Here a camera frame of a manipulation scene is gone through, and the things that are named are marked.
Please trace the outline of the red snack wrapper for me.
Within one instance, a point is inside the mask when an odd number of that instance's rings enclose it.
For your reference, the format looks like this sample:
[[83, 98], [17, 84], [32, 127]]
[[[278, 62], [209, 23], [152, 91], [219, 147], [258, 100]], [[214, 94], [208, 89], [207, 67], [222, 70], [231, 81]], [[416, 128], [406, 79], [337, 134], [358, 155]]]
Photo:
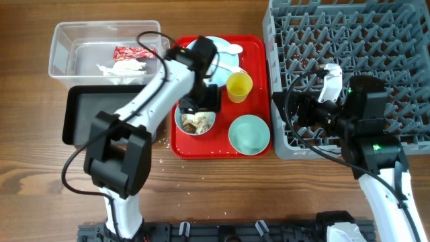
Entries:
[[114, 50], [113, 59], [115, 61], [124, 61], [132, 58], [154, 58], [154, 52], [156, 52], [154, 48], [147, 50], [138, 47], [117, 46]]

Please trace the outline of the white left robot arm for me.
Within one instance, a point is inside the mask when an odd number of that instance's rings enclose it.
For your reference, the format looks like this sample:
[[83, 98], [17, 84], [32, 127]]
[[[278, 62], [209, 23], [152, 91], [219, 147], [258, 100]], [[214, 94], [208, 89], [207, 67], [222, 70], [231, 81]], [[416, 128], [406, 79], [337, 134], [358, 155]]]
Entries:
[[[113, 114], [100, 111], [94, 117], [88, 141], [67, 159], [61, 172], [68, 190], [105, 200], [107, 221], [79, 228], [79, 241], [146, 241], [139, 191], [151, 171], [153, 136], [175, 104], [183, 114], [221, 110], [220, 88], [205, 83], [212, 61], [219, 59], [216, 45], [204, 36], [190, 49], [176, 44], [131, 102]], [[75, 189], [67, 182], [67, 169], [81, 151], [83, 171], [99, 188], [96, 192]]]

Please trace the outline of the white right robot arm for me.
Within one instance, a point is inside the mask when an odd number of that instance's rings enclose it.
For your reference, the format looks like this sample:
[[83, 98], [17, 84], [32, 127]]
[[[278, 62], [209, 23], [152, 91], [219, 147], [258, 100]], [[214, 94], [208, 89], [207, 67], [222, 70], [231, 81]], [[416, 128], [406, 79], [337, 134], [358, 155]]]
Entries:
[[[409, 163], [401, 142], [384, 131], [388, 94], [378, 78], [358, 75], [349, 80], [347, 96], [339, 65], [324, 65], [297, 77], [272, 99], [281, 119], [306, 148], [350, 167], [372, 212], [382, 241], [426, 241], [427, 236], [413, 197]], [[338, 159], [305, 141], [294, 128], [319, 125], [337, 136]]]

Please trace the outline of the yellow plastic cup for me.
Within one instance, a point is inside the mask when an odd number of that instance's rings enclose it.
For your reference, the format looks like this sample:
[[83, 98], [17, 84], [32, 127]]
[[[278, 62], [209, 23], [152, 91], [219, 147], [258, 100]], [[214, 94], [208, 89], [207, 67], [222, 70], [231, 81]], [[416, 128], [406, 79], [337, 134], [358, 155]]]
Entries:
[[252, 88], [253, 80], [246, 73], [233, 73], [226, 81], [228, 98], [233, 103], [243, 102]]

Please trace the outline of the light blue bowl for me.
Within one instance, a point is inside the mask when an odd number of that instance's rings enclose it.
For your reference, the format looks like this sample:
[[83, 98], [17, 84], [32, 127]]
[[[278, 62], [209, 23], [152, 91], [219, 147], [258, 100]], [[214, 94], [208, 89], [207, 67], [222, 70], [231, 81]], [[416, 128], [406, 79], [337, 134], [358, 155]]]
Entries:
[[173, 119], [180, 131], [191, 136], [199, 136], [207, 133], [216, 120], [215, 112], [197, 112], [195, 114], [182, 114], [176, 107]]

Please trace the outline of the rice and food leftovers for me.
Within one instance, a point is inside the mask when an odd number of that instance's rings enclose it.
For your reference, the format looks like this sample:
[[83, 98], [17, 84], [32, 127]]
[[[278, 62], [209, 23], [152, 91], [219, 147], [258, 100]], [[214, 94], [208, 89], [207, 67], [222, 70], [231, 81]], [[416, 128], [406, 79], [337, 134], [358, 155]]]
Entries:
[[182, 129], [189, 134], [203, 134], [207, 132], [214, 123], [211, 112], [198, 112], [196, 114], [182, 114]]

